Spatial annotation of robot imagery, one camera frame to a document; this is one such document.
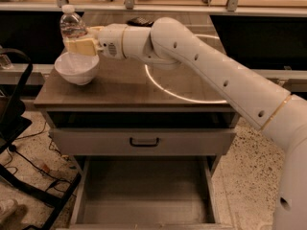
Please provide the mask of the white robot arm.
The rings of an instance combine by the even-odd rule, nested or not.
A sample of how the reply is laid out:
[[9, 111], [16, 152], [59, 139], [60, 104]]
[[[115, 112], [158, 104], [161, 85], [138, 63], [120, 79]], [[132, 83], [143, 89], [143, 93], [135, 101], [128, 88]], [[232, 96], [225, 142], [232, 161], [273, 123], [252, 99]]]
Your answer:
[[136, 58], [172, 69], [191, 67], [253, 127], [285, 151], [273, 230], [307, 230], [307, 101], [198, 39], [173, 18], [151, 27], [111, 24], [65, 36], [67, 51], [87, 56]]

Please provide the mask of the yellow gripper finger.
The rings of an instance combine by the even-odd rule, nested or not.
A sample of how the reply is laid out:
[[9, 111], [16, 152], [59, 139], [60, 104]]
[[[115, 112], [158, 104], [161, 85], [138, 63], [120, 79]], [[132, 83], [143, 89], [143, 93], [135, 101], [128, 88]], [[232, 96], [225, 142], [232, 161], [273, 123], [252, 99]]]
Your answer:
[[98, 41], [91, 37], [65, 38], [64, 46], [69, 53], [94, 57], [97, 55]]
[[93, 27], [87, 27], [87, 32], [92, 36], [92, 37], [97, 37], [100, 33], [101, 30], [103, 30], [105, 27], [104, 26], [93, 26]]

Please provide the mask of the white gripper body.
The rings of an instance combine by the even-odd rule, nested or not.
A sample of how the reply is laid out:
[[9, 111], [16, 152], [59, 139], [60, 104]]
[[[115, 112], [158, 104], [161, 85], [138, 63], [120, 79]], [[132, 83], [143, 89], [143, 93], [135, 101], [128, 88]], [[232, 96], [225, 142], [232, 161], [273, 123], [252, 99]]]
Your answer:
[[110, 24], [98, 33], [98, 41], [103, 55], [107, 58], [124, 59], [123, 36], [126, 24]]

